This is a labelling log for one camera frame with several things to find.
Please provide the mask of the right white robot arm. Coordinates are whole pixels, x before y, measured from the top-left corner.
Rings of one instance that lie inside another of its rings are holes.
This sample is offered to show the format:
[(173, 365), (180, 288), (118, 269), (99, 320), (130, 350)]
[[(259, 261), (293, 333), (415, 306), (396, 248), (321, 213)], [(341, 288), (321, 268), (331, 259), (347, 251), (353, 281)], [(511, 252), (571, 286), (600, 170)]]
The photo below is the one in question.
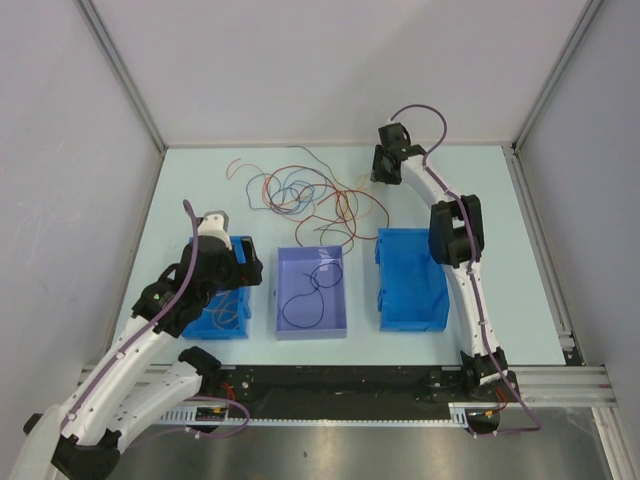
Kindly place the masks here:
[(393, 120), (378, 129), (371, 180), (403, 182), (430, 208), (428, 245), (446, 274), (461, 323), (461, 388), (473, 401), (484, 401), (498, 382), (508, 384), (506, 355), (489, 319), (481, 284), (484, 227), (477, 195), (463, 195), (428, 163), (429, 152), (414, 144), (406, 127)]

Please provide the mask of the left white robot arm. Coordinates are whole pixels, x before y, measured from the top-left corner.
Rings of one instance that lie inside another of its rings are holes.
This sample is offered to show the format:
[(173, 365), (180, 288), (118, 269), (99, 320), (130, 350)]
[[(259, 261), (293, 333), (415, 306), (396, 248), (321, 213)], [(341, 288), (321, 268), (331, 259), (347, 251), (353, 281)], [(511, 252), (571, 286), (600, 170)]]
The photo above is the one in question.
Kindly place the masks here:
[(153, 357), (177, 340), (221, 290), (256, 286), (262, 262), (249, 236), (195, 237), (179, 262), (144, 288), (116, 344), (71, 397), (33, 415), (14, 479), (106, 479), (133, 441), (166, 411), (223, 388), (221, 363), (200, 347), (182, 351), (164, 376), (131, 391)]

